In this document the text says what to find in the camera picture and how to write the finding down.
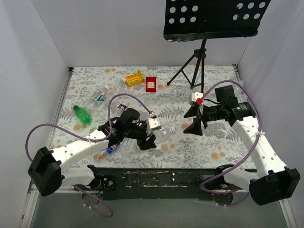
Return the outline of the clear bottle blue cap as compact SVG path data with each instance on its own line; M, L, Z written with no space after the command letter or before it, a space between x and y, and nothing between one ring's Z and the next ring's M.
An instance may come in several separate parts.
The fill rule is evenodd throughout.
M114 144L111 147L109 147L109 148L105 149L104 151L102 151L101 153L99 153L97 156L97 160L102 160L105 157L107 157L108 155L110 155L114 150L117 149L117 147L120 146L120 144L121 144L120 142L117 144Z

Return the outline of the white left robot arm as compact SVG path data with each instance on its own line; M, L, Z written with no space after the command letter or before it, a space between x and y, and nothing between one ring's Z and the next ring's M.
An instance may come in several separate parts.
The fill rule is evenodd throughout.
M102 183L101 174L93 165L74 167L85 157L106 150L125 138L136 139L141 150L156 147L155 130L161 129L159 118L154 113L146 120L140 120L138 111L129 108L119 117L111 118L105 124L84 138L68 145L49 150L39 149L31 162L28 174L41 196L48 196L60 187L85 185L91 190Z

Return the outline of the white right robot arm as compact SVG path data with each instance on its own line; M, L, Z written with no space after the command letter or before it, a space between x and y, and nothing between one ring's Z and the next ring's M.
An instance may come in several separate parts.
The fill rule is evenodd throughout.
M220 173L202 182L200 188L204 189L205 184L212 180L221 189L232 184L246 190L260 206L290 198L300 180L298 170L288 168L278 157L261 131L261 119L249 103L238 101L233 86L219 87L215 92L219 104L214 106L204 105L202 93L191 93L191 107L184 117L193 117L193 123L184 133L202 135L208 122L227 121L248 149L249 154L244 160L251 157L257 173L240 169L240 161L220 167Z

